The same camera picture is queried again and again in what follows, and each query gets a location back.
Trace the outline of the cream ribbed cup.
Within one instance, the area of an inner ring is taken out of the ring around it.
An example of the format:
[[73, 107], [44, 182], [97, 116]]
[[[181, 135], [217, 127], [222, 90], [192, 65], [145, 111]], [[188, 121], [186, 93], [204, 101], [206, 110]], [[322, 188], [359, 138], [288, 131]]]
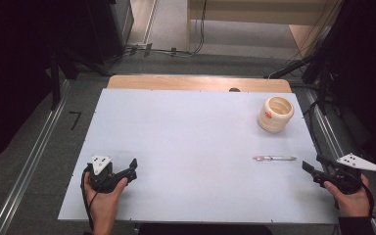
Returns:
[[281, 132], [295, 113], [292, 103], [279, 96], [268, 98], [262, 105], [259, 115], [259, 126], [271, 133]]

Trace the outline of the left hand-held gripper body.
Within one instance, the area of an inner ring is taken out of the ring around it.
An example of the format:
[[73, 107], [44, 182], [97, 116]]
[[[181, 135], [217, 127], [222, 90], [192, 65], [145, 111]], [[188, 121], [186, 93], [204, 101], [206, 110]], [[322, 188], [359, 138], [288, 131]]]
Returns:
[[92, 156], [90, 166], [90, 184], [93, 190], [100, 193], [111, 193], [117, 184], [127, 175], [127, 170], [113, 173], [112, 158], [108, 156]]

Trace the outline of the black metal stand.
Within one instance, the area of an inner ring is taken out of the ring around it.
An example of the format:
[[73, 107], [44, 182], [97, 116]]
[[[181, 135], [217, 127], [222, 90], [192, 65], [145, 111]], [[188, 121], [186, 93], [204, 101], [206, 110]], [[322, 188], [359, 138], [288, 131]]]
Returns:
[[333, 73], [330, 72], [330, 61], [328, 54], [323, 50], [319, 49], [307, 57], [292, 61], [287, 67], [276, 70], [269, 75], [266, 75], [265, 78], [278, 79], [303, 66], [306, 66], [306, 70], [302, 75], [302, 81], [304, 84], [314, 83], [315, 80], [318, 80], [317, 98], [314, 104], [311, 106], [317, 106], [320, 112], [325, 116], [328, 82], [333, 77]]
[[92, 71], [99, 73], [102, 76], [112, 76], [111, 73], [106, 70], [101, 69], [96, 64], [90, 62], [89, 60], [79, 56], [77, 53], [73, 52], [68, 48], [57, 48], [51, 49], [49, 53], [49, 64], [50, 64], [50, 80], [51, 80], [51, 91], [52, 91], [52, 106], [51, 110], [54, 111], [57, 106], [61, 103], [61, 86], [59, 70], [62, 70], [67, 79], [76, 79], [78, 76], [78, 71], [74, 65], [74, 62], [79, 62]]

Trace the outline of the person's right hand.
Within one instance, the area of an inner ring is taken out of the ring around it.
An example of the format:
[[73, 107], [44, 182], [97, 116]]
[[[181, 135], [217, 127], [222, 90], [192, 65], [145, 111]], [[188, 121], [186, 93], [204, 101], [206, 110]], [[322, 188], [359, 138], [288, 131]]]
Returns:
[[329, 181], [324, 182], [324, 187], [337, 200], [341, 216], [369, 216], [370, 203], [364, 188], [354, 194], [345, 195]]

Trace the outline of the light wooden bench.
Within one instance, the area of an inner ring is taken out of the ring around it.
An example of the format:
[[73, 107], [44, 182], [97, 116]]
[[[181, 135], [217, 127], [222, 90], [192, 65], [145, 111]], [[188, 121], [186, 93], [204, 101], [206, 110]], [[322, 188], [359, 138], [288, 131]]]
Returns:
[[309, 55], [344, 0], [187, 0], [187, 22], [199, 20], [203, 6], [209, 21], [287, 24], [302, 56]]

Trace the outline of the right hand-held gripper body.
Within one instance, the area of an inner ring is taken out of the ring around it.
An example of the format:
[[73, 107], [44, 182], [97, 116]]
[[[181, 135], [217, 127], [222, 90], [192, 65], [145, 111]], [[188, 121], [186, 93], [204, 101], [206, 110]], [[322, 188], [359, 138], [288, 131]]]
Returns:
[[329, 181], [334, 184], [342, 193], [350, 195], [362, 188], [360, 178], [363, 170], [375, 171], [376, 164], [353, 153], [344, 155], [335, 161], [334, 166], [326, 166], [328, 172], [322, 172], [322, 183]]

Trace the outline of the metal spoon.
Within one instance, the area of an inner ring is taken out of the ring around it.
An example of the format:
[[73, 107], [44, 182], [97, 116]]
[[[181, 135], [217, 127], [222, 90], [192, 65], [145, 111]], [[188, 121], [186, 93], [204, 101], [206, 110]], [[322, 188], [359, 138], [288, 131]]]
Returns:
[[253, 160], [258, 162], [272, 162], [272, 161], [281, 161], [281, 162], [293, 162], [297, 158], [292, 156], [254, 156]]

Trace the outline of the person's left hand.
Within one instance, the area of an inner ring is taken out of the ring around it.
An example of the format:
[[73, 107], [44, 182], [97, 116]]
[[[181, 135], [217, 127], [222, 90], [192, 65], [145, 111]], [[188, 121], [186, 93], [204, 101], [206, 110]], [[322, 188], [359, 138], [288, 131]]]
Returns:
[[118, 201], [127, 185], [127, 179], [122, 179], [111, 193], [97, 193], [90, 185], [90, 173], [84, 176], [84, 192], [94, 226], [113, 224], [118, 212]]

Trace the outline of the black cabinet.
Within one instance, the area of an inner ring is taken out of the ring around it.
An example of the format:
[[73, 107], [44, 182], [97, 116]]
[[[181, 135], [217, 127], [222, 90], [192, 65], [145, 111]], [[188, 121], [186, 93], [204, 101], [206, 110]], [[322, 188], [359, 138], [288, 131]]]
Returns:
[[87, 0], [87, 6], [96, 39], [95, 61], [103, 64], [122, 55], [134, 23], [130, 0]]

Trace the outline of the metal floor rail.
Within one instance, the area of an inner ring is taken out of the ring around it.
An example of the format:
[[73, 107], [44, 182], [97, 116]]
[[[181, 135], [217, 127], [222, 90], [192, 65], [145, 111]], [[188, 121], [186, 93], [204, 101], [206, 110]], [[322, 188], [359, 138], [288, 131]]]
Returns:
[[362, 156], [345, 121], [337, 116], [331, 104], [325, 105], [325, 112], [322, 112], [312, 89], [304, 90], [302, 98], [306, 102], [303, 107], [304, 117], [318, 154], [329, 161], [349, 153]]
[[39, 161], [43, 155], [46, 145], [53, 133], [55, 125], [63, 111], [67, 96], [71, 90], [72, 81], [65, 80], [61, 86], [61, 100], [59, 104], [51, 111], [41, 128], [39, 135], [34, 142], [34, 145], [23, 165], [20, 174], [14, 186], [11, 188], [8, 196], [6, 197], [3, 207], [0, 210], [0, 235], [5, 235], [14, 218], [15, 213], [23, 199], [27, 186], [34, 174]]

